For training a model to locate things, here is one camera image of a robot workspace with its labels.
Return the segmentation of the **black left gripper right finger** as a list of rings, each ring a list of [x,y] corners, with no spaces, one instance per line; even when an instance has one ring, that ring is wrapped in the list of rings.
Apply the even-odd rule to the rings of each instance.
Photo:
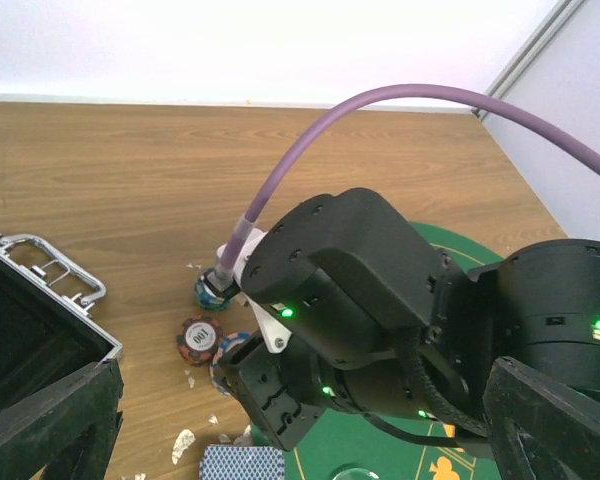
[[[511,358],[492,366],[483,396],[503,479],[600,479],[600,403]]]

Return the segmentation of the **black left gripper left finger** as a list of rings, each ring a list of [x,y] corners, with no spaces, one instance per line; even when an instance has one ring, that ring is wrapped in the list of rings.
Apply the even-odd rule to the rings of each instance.
[[[0,479],[102,479],[121,424],[115,359],[90,363],[0,412]]]

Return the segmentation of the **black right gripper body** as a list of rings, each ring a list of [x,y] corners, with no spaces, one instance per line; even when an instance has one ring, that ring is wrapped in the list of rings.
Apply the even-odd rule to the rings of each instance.
[[[293,336],[279,354],[270,353],[260,332],[234,350],[224,383],[269,443],[291,451],[328,406],[321,393],[319,359]]]

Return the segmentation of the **blue orange 10 chip stack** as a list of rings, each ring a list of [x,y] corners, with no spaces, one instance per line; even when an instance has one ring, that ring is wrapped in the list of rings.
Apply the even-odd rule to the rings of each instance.
[[[226,377],[224,366],[229,364],[234,350],[247,342],[250,337],[251,334],[248,332],[234,332],[226,335],[212,358],[209,365],[210,381],[213,387],[224,396],[231,395],[224,383]]]

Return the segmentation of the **clear round dealer button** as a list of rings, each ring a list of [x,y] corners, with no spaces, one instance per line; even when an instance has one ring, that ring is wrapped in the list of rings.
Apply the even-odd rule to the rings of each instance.
[[[344,465],[331,477],[332,480],[379,480],[379,475],[370,469],[355,465]]]

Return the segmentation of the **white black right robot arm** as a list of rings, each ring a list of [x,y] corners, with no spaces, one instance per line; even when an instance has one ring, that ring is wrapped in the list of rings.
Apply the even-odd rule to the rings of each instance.
[[[310,198],[257,244],[242,291],[290,332],[226,352],[220,384],[290,450],[327,409],[427,414],[486,439],[483,395],[511,357],[600,403],[600,242],[559,239],[462,268],[381,195]]]

